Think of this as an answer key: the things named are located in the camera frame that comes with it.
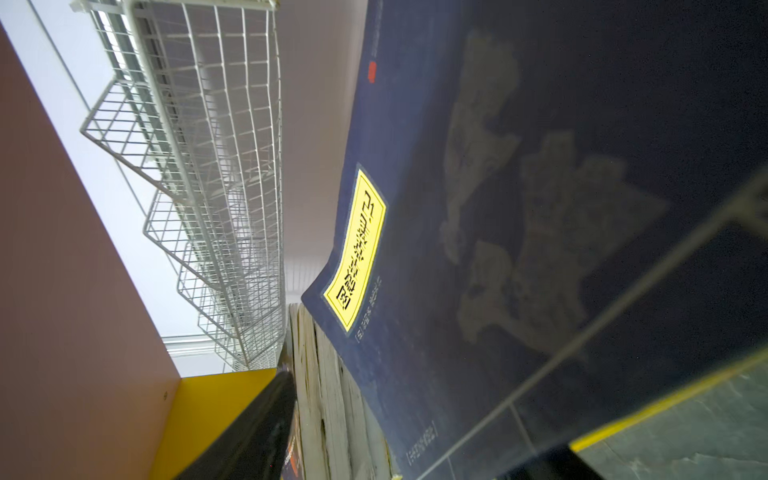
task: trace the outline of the yellow label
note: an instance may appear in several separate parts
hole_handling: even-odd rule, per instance
[[[365,299],[385,214],[381,195],[358,170],[339,269],[323,294],[347,332]]]

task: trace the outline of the yellow edge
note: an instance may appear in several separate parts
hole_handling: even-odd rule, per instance
[[[715,373],[705,376],[701,380],[691,383],[690,385],[677,390],[672,395],[664,397],[661,400],[658,400],[654,403],[651,403],[649,406],[645,407],[644,409],[642,409],[641,411],[633,415],[617,420],[616,422],[608,423],[607,425],[601,427],[600,429],[592,433],[589,433],[579,439],[574,440],[573,442],[571,442],[569,446],[571,447],[571,450],[573,450],[574,452],[579,452],[581,450],[584,450],[587,447],[594,445],[595,443],[601,440],[607,439],[608,437],[610,437],[615,433],[619,433],[621,430],[627,429],[633,425],[643,422],[645,419],[649,419],[650,417],[656,415],[657,413],[663,412],[664,410],[669,409],[677,405],[678,403],[684,402],[690,399],[691,397],[694,397],[704,392],[705,390],[708,390],[714,387],[720,382],[728,380],[731,377],[736,376],[741,372],[744,372],[745,370],[751,369],[758,363],[767,359],[768,359],[768,349],[762,350],[746,358],[745,360],[742,360],[740,362],[735,362],[725,369],[718,370]]]

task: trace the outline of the wire shelf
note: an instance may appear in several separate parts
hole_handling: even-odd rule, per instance
[[[280,61],[272,2],[83,3],[115,77],[81,132],[157,192],[144,234],[235,370],[286,325]]]

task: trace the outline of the gray surface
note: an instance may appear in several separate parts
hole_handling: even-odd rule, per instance
[[[299,301],[333,245],[367,7],[367,0],[283,0],[277,13],[289,302]]]
[[[768,362],[579,455],[606,480],[768,478]]]

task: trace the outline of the wire rack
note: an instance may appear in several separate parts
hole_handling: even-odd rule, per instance
[[[81,132],[152,183],[144,234],[235,370],[269,368],[286,325],[274,2],[81,2],[114,80]]]

